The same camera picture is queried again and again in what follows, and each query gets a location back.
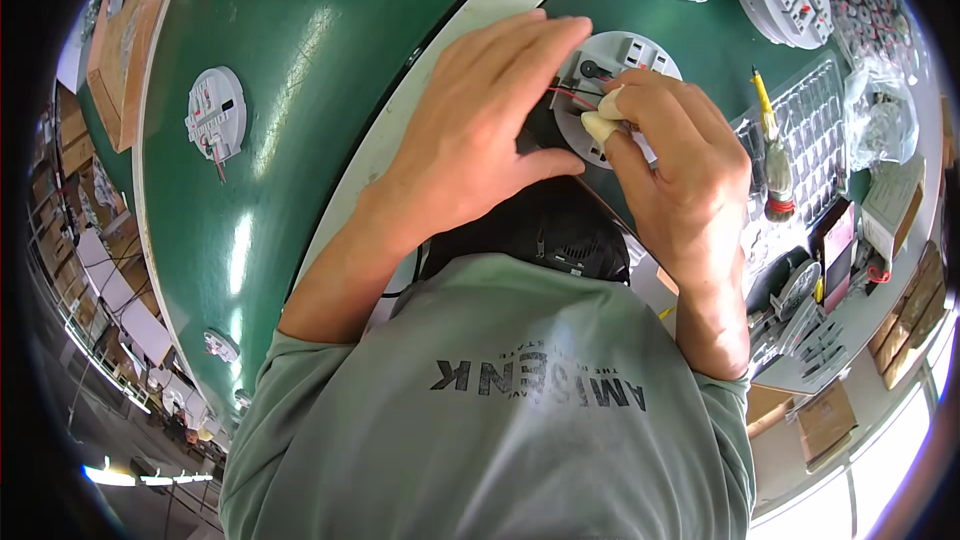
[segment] gray t-shirt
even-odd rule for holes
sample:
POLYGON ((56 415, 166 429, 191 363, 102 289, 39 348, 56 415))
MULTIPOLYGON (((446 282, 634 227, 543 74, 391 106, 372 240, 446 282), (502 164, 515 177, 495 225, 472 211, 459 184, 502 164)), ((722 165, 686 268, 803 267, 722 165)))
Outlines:
POLYGON ((749 382, 627 286, 457 258, 359 344, 276 333, 220 517, 241 538, 743 538, 749 382))

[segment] plastic tray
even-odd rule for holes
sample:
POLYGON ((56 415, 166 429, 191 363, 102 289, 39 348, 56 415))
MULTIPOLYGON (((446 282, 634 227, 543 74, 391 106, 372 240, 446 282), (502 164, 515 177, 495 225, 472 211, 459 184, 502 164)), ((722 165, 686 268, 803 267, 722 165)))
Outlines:
POLYGON ((774 224, 763 213, 766 182, 763 173, 763 130, 760 105, 750 108, 731 127, 750 154, 753 177, 743 246, 744 292, 757 276, 797 246, 808 247, 814 226, 847 191, 850 180, 843 136, 843 84, 837 56, 824 51, 808 66, 770 92, 780 138, 791 157, 796 214, 774 224))

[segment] clear plastic bag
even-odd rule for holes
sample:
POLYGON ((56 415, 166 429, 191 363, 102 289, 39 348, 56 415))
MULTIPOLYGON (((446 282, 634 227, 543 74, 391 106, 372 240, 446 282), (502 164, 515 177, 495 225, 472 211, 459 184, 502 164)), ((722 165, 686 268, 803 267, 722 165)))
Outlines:
POLYGON ((861 59, 846 77, 844 136, 850 170, 880 161, 906 163, 917 149, 917 108, 900 68, 879 57, 861 59))

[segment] black wire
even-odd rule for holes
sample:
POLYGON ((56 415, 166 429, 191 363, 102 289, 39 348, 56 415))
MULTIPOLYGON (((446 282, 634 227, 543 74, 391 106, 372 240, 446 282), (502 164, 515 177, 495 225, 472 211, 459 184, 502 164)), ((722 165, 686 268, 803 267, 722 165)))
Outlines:
POLYGON ((89 265, 85 265, 85 267, 87 267, 87 268, 95 268, 95 267, 97 267, 97 266, 99 266, 99 265, 101 265, 101 264, 103 264, 103 263, 106 263, 107 261, 114 261, 114 262, 116 262, 116 263, 119 263, 119 262, 124 261, 124 260, 126 260, 126 259, 132 259, 132 258, 134 258, 134 257, 139 257, 139 256, 142 255, 142 254, 143 254, 143 253, 133 253, 133 254, 130 255, 129 257, 107 257, 107 258, 104 258, 103 260, 98 260, 97 262, 91 262, 89 265))
MULTIPOLYGON (((130 247, 134 245, 134 243, 137 241, 138 238, 140 238, 140 234, 135 235, 133 239, 129 241, 129 244, 127 244, 126 248, 123 249, 123 254, 120 255, 121 260, 123 260, 127 256, 127 251, 130 250, 130 247)), ((104 290, 107 288, 107 283, 110 282, 111 278, 114 277, 114 273, 116 273, 119 270, 120 270, 120 267, 114 267, 113 270, 110 271, 110 274, 106 276, 106 279, 103 280, 103 285, 102 285, 102 288, 104 290)))
POLYGON ((407 292, 407 289, 413 286, 414 282, 417 282, 417 278, 420 277, 420 264, 421 264, 422 258, 424 258, 423 244, 416 247, 416 264, 414 265, 414 277, 410 281, 410 283, 408 283, 406 287, 404 287, 400 292, 384 292, 383 294, 380 294, 380 298, 397 298, 401 294, 407 292))
POLYGON ((570 92, 579 92, 582 95, 591 95, 592 97, 606 97, 606 94, 601 91, 581 90, 580 88, 570 88, 570 86, 561 86, 560 84, 557 84, 554 88, 569 90, 570 92))
POLYGON ((174 490, 177 489, 177 483, 173 482, 170 486, 170 501, 167 502, 167 518, 163 521, 163 540, 167 540, 167 532, 170 529, 170 508, 174 506, 174 490))

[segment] cable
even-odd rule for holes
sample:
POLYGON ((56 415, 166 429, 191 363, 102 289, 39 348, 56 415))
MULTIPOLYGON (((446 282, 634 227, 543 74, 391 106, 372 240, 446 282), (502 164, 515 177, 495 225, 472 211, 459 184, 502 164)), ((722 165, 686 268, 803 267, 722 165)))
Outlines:
POLYGON ((571 88, 570 86, 561 86, 560 84, 557 84, 556 88, 562 88, 563 90, 570 90, 570 92, 576 92, 582 95, 590 95, 592 97, 600 97, 600 98, 606 97, 606 94, 603 93, 602 91, 583 90, 581 88, 571 88))
POLYGON ((400 292, 384 292, 383 294, 380 294, 380 298, 397 298, 401 294, 407 292, 407 289, 413 286, 414 283, 417 282, 417 278, 420 277, 420 264, 421 264, 422 258, 424 258, 423 244, 416 247, 416 264, 414 265, 414 277, 410 281, 410 283, 407 283, 407 285, 400 292))
POLYGON ((143 253, 133 253, 129 257, 107 257, 107 258, 104 258, 103 260, 98 260, 97 262, 91 262, 90 264, 84 265, 84 267, 95 268, 99 265, 106 263, 107 261, 113 261, 114 263, 119 263, 121 261, 124 261, 125 259, 132 259, 134 257, 139 257, 142 254, 143 253))
POLYGON ((584 106, 585 106, 587 109, 589 109, 590 111, 596 111, 596 107, 595 107, 591 102, 588 102, 588 101, 584 100, 583 98, 581 98, 580 96, 578 96, 577 94, 573 93, 573 92, 570 91, 570 90, 566 90, 566 89, 564 89, 564 88, 558 88, 558 87, 555 87, 555 86, 551 86, 550 88, 547 88, 547 90, 556 92, 556 93, 558 93, 558 94, 567 95, 568 97, 570 97, 570 98, 573 99, 574 101, 580 102, 582 105, 584 105, 584 106))
POLYGON ((227 176, 224 175, 224 170, 220 166, 220 157, 217 155, 217 143, 213 142, 213 162, 217 164, 217 172, 220 173, 220 181, 223 184, 227 183, 227 176))

